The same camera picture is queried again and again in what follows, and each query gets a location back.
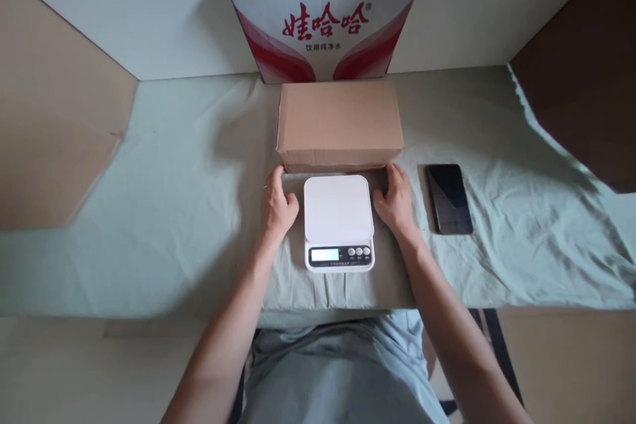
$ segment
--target brown cardboard box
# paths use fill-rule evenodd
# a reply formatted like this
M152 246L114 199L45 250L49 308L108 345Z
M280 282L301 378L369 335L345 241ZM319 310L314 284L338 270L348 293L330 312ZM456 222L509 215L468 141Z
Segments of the brown cardboard box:
M138 81L42 1L0 12L0 230L62 227L110 163Z
M276 150L288 172L378 169L403 148L392 82L282 86Z

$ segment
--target light green cloth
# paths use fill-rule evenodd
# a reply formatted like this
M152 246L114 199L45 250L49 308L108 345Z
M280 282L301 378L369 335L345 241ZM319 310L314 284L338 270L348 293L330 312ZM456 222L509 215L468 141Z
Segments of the light green cloth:
M529 126L504 67L396 74L425 240L469 307L634 307L633 195L615 221L607 192ZM256 236L275 151L280 87L256 75L139 85L126 139L72 224L0 234L0 314L212 316ZM426 164L460 164L472 236L431 232ZM306 176L285 177L288 190ZM368 175L379 185L383 175ZM389 230L374 218L376 265L315 275L303 216L277 253L263 327L324 323L414 306Z

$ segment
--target forearm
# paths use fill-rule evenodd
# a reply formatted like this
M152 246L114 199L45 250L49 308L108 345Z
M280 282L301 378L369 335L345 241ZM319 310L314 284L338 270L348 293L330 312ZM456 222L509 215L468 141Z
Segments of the forearm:
M252 344L278 245L278 241L259 235L228 302L203 333L184 379L211 380L240 374Z
M453 364L499 369L481 330L433 258L418 229L397 236L417 308L437 354Z
M417 308L469 422L531 422L483 333L415 227L397 234Z
M259 235L226 305L203 332L163 424L227 421L279 243Z

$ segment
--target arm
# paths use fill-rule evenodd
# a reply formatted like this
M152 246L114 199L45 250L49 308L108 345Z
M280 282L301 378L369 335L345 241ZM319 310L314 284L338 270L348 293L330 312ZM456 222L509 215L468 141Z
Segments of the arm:
M294 194L283 194L278 166L267 177L262 226L224 308L203 332L162 424L224 423L230 415L274 255L298 214Z
M415 302L467 422L532 423L512 392L481 330L447 282L413 221L411 184L395 164L389 190L376 190L374 206L397 238Z

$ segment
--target wahaha box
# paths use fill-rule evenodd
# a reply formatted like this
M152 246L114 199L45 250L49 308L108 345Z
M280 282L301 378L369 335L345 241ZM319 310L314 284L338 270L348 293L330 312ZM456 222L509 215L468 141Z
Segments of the wahaha box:
M378 78L413 0L232 0L266 83Z

